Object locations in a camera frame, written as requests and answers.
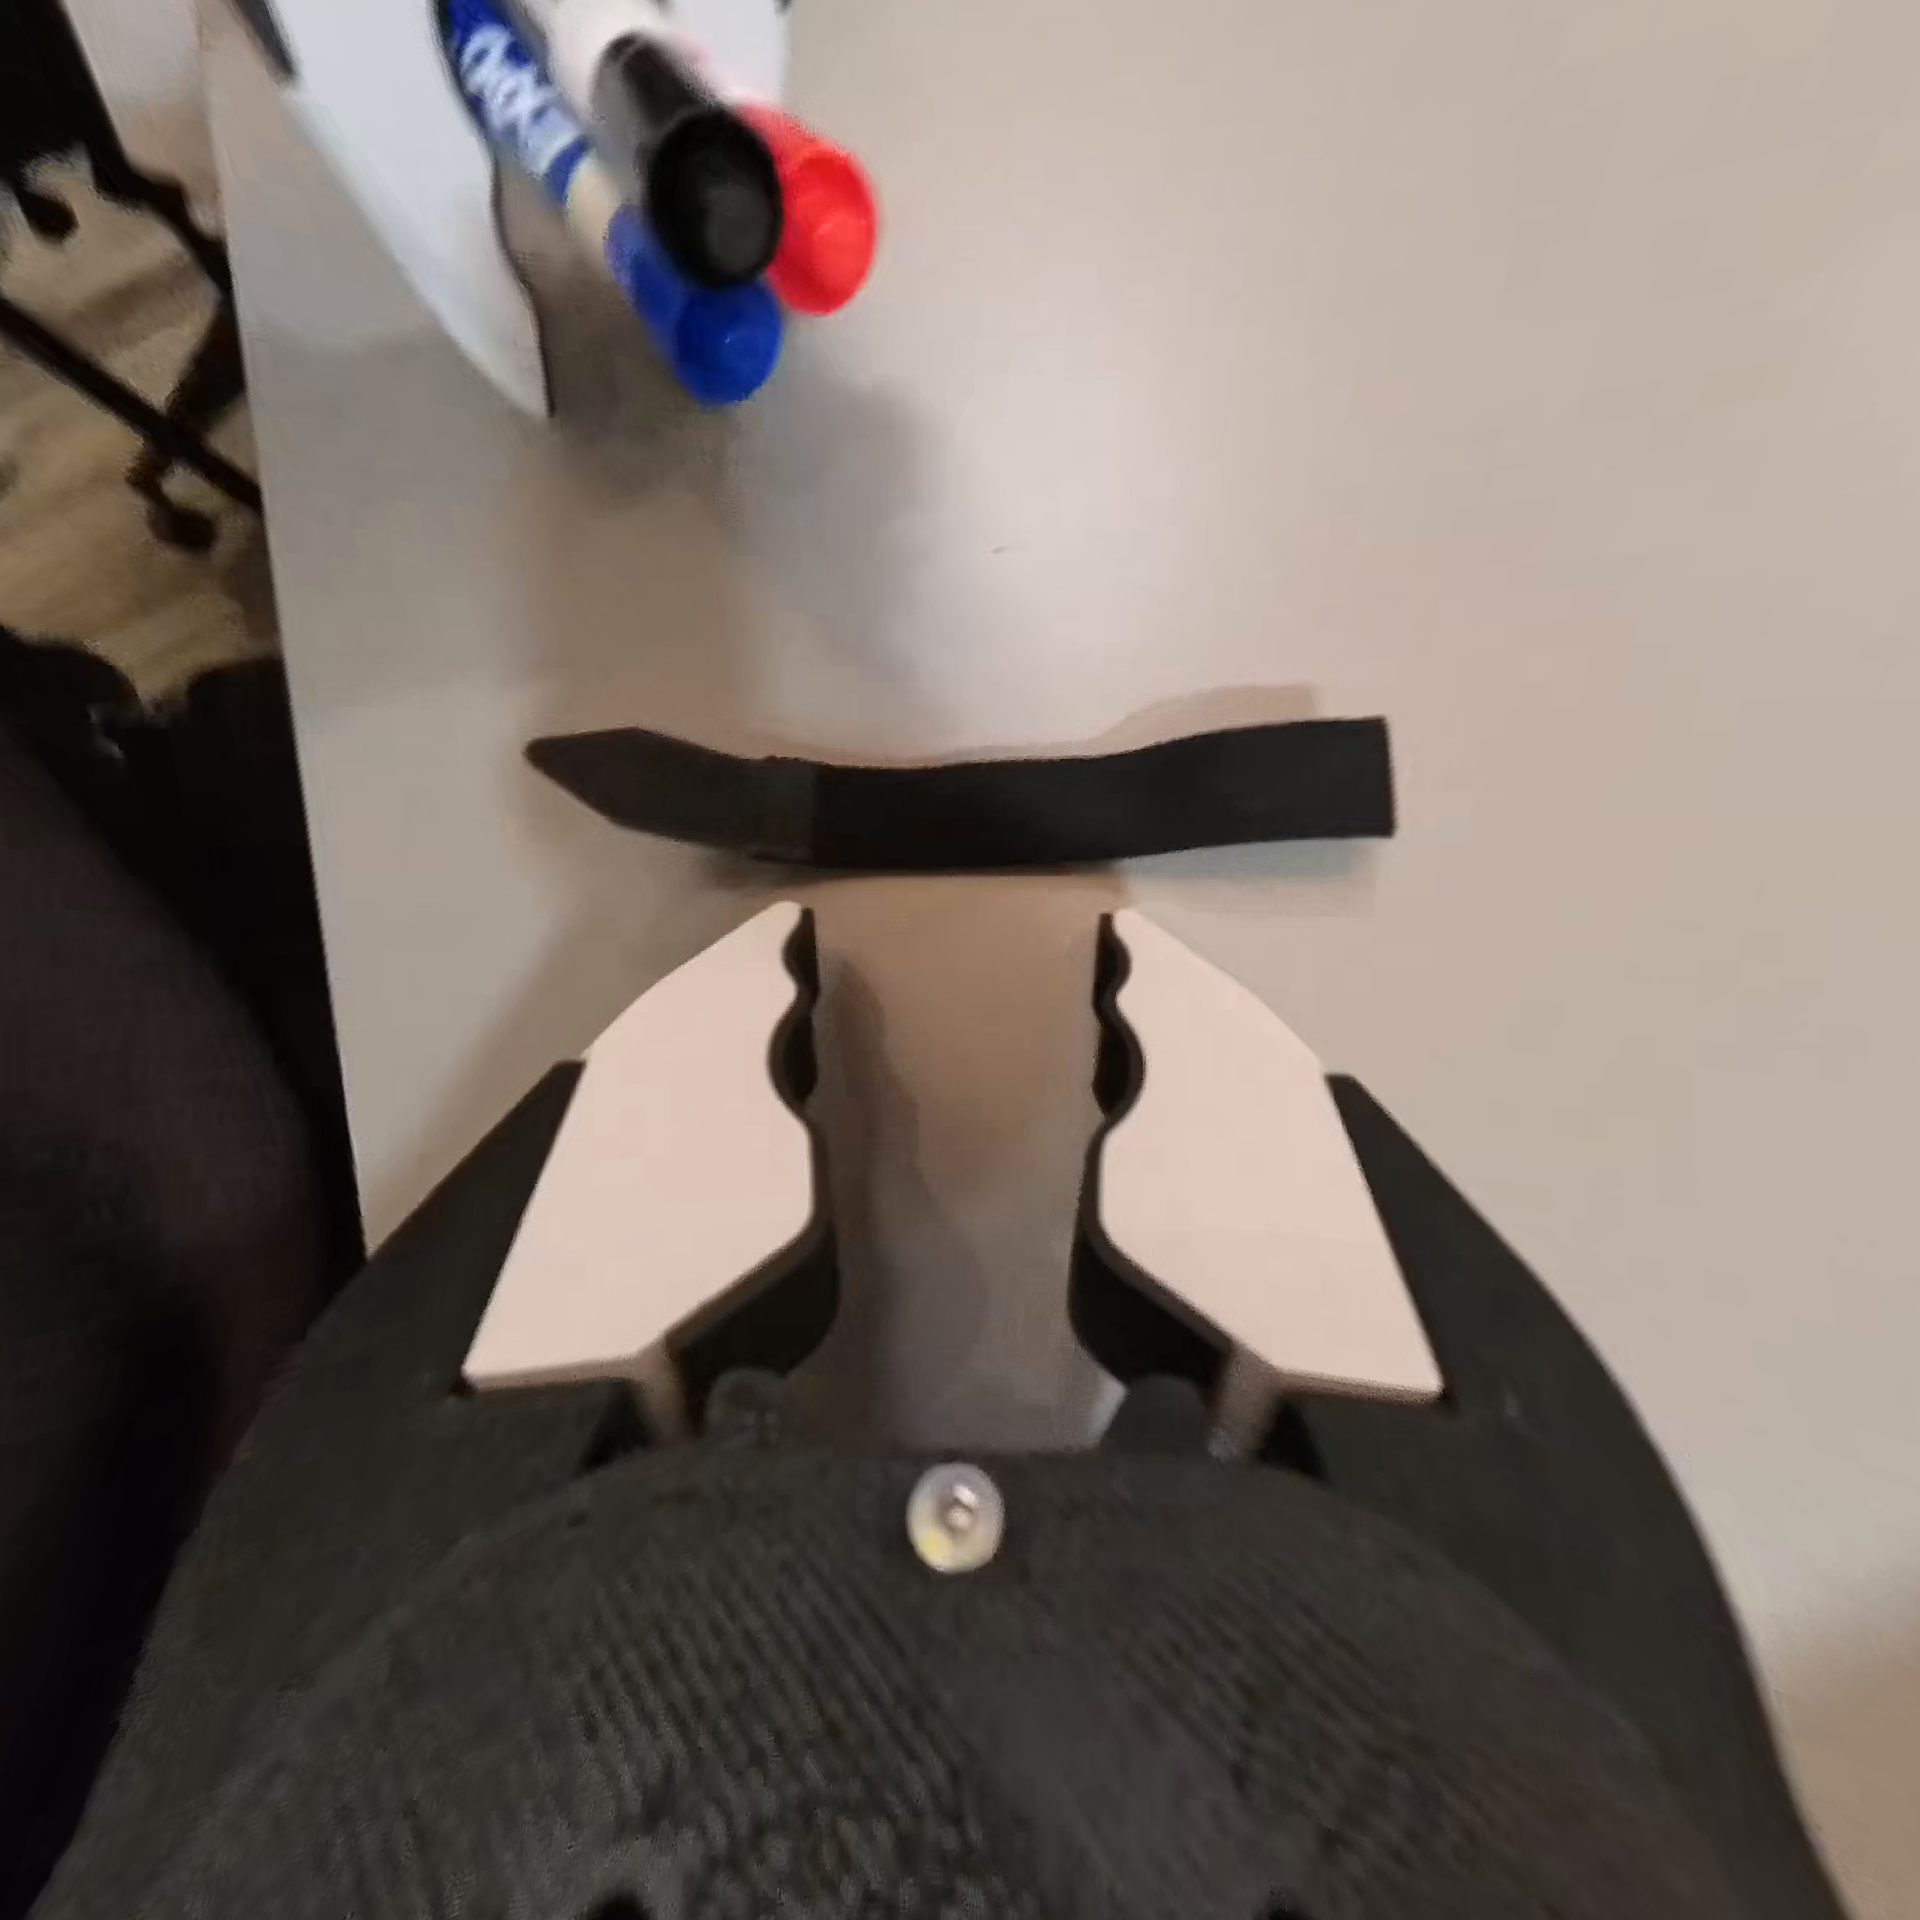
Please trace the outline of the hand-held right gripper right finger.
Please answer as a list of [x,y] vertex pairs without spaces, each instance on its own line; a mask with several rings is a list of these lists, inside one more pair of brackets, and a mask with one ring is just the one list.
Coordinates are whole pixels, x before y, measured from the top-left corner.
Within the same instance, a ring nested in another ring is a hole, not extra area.
[[1317,1046],[1139,907],[1096,930],[1096,1135],[1066,1319],[1122,1384],[1194,1384],[1216,1451],[1284,1403],[1443,1407],[1447,1373]]

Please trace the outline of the blue dry erase marker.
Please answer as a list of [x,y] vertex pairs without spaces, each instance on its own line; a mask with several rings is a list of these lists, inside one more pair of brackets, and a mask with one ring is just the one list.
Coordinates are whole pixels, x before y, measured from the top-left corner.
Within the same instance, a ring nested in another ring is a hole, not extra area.
[[491,151],[515,164],[602,268],[687,399],[739,407],[766,385],[787,317],[766,272],[715,290],[661,249],[639,190],[600,157],[574,85],[555,78],[551,28],[568,5],[446,5],[446,59]]

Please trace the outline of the red dry erase marker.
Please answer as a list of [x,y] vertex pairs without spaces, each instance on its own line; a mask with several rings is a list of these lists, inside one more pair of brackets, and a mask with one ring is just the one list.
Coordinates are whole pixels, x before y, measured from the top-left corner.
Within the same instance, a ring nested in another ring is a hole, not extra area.
[[812,321],[843,311],[868,289],[879,237],[862,164],[766,101],[748,101],[739,115],[776,157],[781,181],[787,224],[766,268],[772,290]]

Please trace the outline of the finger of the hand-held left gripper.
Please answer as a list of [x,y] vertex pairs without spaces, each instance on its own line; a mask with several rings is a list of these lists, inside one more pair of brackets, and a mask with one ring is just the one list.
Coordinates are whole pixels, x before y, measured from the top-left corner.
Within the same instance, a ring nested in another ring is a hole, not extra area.
[[500,229],[491,147],[429,0],[287,0],[287,101],[442,336],[515,409],[551,415],[530,290]]

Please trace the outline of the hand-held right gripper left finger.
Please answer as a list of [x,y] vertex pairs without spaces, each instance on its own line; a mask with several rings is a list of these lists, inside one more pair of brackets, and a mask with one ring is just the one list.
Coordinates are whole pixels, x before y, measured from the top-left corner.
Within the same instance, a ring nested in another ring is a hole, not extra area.
[[466,1353],[472,1395],[617,1380],[640,1422],[706,1422],[721,1373],[823,1343],[843,1274],[812,1004],[812,912],[776,899],[591,1041]]

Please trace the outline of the black dry erase marker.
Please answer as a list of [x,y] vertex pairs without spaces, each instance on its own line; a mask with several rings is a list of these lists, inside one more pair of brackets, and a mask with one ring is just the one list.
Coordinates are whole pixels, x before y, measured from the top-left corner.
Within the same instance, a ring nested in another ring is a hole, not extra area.
[[758,280],[787,229],[781,174],[667,10],[568,5],[551,28],[551,59],[669,263],[715,290]]

